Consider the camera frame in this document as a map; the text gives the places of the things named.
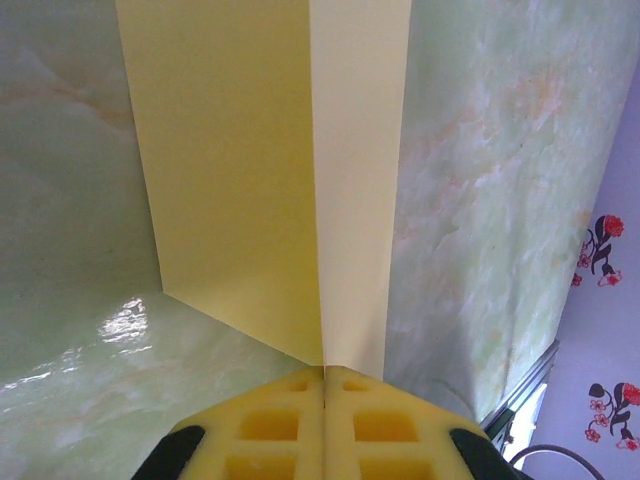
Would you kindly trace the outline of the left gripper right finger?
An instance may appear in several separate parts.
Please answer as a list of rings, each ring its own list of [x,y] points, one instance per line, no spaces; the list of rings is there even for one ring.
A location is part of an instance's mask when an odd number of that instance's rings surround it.
[[[326,480],[520,480],[473,421],[346,367],[325,381]]]

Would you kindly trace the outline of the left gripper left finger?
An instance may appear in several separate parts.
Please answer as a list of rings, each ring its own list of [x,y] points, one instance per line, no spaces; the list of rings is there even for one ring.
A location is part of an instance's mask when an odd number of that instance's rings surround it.
[[[132,480],[322,480],[323,370],[309,367],[179,421]]]

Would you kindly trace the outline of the aluminium side rail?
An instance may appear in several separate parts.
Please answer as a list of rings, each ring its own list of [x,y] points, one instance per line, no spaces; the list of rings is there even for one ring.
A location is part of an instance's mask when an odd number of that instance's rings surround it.
[[[494,447],[503,454],[510,440],[516,414],[534,394],[548,382],[559,341],[554,340],[547,350],[527,370],[524,377],[480,423]]]

